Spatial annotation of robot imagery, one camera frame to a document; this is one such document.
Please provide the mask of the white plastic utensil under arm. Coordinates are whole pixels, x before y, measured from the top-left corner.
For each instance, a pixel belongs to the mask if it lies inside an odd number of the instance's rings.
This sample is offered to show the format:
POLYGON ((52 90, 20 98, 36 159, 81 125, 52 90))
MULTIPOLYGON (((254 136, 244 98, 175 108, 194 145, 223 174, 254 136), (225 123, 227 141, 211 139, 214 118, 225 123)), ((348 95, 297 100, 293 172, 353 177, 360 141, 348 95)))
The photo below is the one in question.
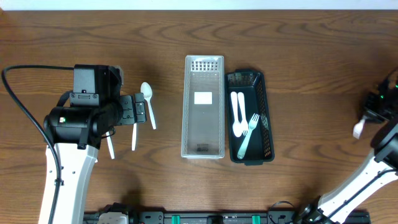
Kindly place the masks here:
POLYGON ((108 143, 108 150, 109 150, 109 154, 111 156, 111 159, 115 159, 114 147, 113 147, 113 142, 112 142, 112 138, 111 138, 110 132, 106 133, 106 140, 107 140, 107 143, 108 143))

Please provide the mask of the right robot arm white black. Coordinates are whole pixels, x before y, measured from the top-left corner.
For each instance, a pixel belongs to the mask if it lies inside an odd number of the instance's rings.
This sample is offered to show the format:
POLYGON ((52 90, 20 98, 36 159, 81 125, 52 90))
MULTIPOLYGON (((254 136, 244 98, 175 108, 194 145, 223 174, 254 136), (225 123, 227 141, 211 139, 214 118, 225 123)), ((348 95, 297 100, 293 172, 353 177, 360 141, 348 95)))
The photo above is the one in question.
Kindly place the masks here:
POLYGON ((344 223, 349 214, 373 193, 397 180, 397 69, 370 92, 363 115, 353 128, 358 139, 367 121, 386 124, 371 141, 371 151, 340 186, 303 207, 294 223, 344 223))

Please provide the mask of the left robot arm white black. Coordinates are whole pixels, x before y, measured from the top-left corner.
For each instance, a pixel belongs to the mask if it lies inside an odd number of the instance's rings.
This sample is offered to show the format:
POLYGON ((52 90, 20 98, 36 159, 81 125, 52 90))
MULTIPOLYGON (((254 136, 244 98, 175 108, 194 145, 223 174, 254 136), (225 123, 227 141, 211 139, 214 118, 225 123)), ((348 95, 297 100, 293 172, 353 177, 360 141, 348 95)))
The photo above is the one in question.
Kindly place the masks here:
POLYGON ((44 119, 61 166, 54 223, 82 223, 86 195, 103 135, 114 127, 146 122, 141 93, 121 95, 119 66, 75 65, 73 90, 44 119))

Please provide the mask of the white plastic fork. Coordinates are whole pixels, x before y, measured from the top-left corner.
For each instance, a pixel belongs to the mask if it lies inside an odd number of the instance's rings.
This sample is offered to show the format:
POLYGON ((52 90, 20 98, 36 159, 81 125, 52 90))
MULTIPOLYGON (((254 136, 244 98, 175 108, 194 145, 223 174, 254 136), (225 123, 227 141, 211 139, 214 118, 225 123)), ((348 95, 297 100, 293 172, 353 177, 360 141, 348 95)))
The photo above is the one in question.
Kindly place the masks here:
POLYGON ((356 139, 360 138, 367 118, 368 117, 366 115, 363 115, 362 118, 359 120, 359 122, 354 125, 354 128, 353 128, 353 137, 354 138, 356 138, 356 139))
POLYGON ((244 93, 239 92, 237 94, 237 96, 238 96, 238 104, 240 107, 241 118, 242 118, 241 129, 242 129, 243 135, 246 136, 248 133, 248 122, 246 119, 246 105, 245 105, 244 93))

